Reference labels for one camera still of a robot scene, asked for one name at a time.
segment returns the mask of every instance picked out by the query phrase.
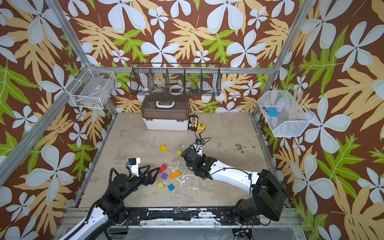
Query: white mesh basket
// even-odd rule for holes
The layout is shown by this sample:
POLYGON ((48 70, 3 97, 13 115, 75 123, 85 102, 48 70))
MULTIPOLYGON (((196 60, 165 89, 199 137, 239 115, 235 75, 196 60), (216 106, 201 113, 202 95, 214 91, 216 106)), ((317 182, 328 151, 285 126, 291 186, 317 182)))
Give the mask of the white mesh basket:
POLYGON ((287 90, 267 91, 257 101, 275 137, 299 137, 315 117, 299 95, 294 94, 297 100, 287 90), (305 113, 300 105, 306 106, 308 112, 305 113), (276 108, 278 116, 270 117, 263 107, 276 108))
POLYGON ((115 87, 115 73, 84 67, 74 79, 78 82, 68 94, 75 105, 104 109, 115 87))

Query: yellow block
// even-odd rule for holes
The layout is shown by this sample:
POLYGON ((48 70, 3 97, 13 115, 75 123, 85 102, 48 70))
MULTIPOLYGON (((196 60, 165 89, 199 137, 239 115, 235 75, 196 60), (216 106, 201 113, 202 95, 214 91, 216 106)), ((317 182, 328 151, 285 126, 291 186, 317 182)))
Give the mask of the yellow block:
POLYGON ((163 185, 163 183, 161 182, 161 183, 158 183, 158 184, 157 184, 157 187, 159 188, 159 190, 161 190, 161 189, 164 188, 164 185, 163 185))
POLYGON ((169 176, 171 177, 171 179, 172 179, 172 178, 175 178, 175 177, 178 177, 178 176, 180 176, 180 172, 179 172, 179 171, 177 171, 177 172, 173 172, 173 173, 171 173, 169 176))
POLYGON ((167 150, 167 148, 166 148, 164 145, 161 145, 161 146, 159 147, 159 149, 160 149, 161 151, 163 151, 163 152, 165 152, 165 151, 167 150))
POLYGON ((204 131, 204 130, 205 130, 205 124, 204 124, 204 123, 199 123, 199 124, 197 125, 197 129, 198 129, 198 130, 202 130, 202 131, 204 131))

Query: white toolbox handle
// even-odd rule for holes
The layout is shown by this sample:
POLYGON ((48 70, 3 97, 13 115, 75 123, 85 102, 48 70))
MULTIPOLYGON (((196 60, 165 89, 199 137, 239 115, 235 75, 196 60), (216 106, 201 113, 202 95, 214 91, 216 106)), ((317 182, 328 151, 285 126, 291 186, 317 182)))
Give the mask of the white toolbox handle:
POLYGON ((172 104, 171 104, 171 105, 160 105, 160 104, 159 104, 159 101, 156 101, 156 106, 157 106, 158 108, 171 108, 171 107, 175 106, 175 101, 172 101, 172 104))

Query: orange block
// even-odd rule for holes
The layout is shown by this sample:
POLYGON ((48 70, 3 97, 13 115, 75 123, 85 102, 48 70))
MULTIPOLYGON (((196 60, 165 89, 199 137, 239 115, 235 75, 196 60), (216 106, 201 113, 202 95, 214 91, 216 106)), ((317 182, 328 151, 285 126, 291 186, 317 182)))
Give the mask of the orange block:
POLYGON ((175 178, 175 177, 178 177, 178 176, 180 176, 180 172, 179 172, 179 171, 177 171, 177 172, 173 172, 173 173, 171 173, 169 176, 171 177, 171 179, 172 179, 172 178, 175 178))

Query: gray floor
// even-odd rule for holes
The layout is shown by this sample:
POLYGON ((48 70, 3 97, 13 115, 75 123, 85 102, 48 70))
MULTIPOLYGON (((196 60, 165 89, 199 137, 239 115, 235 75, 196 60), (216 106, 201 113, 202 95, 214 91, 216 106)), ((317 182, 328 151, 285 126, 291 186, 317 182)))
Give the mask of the gray floor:
MULTIPOLYGON (((198 114, 206 130, 202 137, 212 139, 203 146, 203 153, 225 164, 248 171, 268 169, 258 143, 249 114, 223 113, 198 114)), ((80 207, 90 207, 105 192, 109 170, 114 167, 119 173, 127 173, 128 158, 140 157, 141 166, 159 167, 163 163, 165 173, 180 171, 181 176, 167 180, 157 177, 155 184, 141 186, 124 202, 127 207, 176 207, 235 205, 240 198, 249 198, 249 193, 230 184, 196 177, 176 155, 195 140, 191 131, 148 130, 141 114, 120 114, 112 127, 103 152, 85 190, 80 207), (164 144, 168 150, 158 147, 164 144), (159 190, 157 183, 165 188, 159 190), (175 190, 167 186, 173 184, 175 190)))

